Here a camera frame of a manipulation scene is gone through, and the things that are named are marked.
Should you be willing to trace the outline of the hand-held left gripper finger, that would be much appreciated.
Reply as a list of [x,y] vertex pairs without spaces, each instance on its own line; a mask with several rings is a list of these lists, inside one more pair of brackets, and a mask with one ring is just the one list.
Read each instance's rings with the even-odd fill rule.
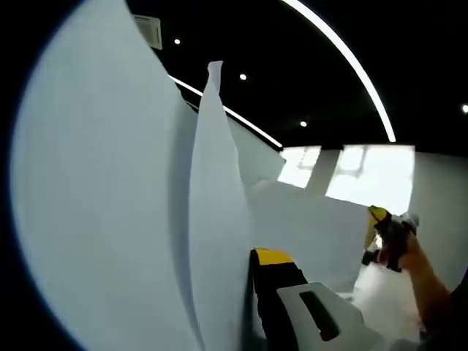
[[271,249],[250,253],[257,310],[269,350],[382,350],[384,339],[361,311],[319,282],[307,282],[293,259]]

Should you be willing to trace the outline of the person's right hand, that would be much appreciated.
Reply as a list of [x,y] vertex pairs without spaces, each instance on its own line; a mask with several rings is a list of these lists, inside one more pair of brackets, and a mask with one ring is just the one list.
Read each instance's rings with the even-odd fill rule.
[[391,269],[414,271],[424,266],[426,255],[413,232],[408,232],[405,241],[392,241],[382,247],[377,262]]

